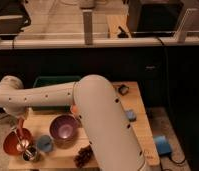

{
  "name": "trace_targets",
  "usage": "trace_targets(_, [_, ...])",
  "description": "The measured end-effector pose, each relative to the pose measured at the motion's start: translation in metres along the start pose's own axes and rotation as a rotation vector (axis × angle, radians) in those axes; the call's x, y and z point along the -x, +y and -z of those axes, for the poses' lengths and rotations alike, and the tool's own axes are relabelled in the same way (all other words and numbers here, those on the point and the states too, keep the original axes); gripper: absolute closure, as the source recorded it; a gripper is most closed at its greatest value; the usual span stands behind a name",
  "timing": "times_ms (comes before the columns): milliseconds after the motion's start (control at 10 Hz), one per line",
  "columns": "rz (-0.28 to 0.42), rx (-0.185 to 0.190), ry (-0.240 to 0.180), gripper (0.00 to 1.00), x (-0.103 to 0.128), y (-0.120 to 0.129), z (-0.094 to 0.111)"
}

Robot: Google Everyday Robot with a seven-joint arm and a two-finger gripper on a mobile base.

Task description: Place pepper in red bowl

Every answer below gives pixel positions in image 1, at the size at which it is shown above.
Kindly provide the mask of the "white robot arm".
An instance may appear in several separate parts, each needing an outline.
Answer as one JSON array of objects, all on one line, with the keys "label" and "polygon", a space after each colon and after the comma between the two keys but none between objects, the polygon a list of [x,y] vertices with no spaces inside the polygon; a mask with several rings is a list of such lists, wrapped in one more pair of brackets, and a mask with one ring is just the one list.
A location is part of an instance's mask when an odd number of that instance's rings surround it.
[{"label": "white robot arm", "polygon": [[77,82],[24,89],[15,76],[0,82],[0,107],[16,117],[27,107],[77,107],[102,171],[150,171],[135,131],[112,84],[100,75]]}]

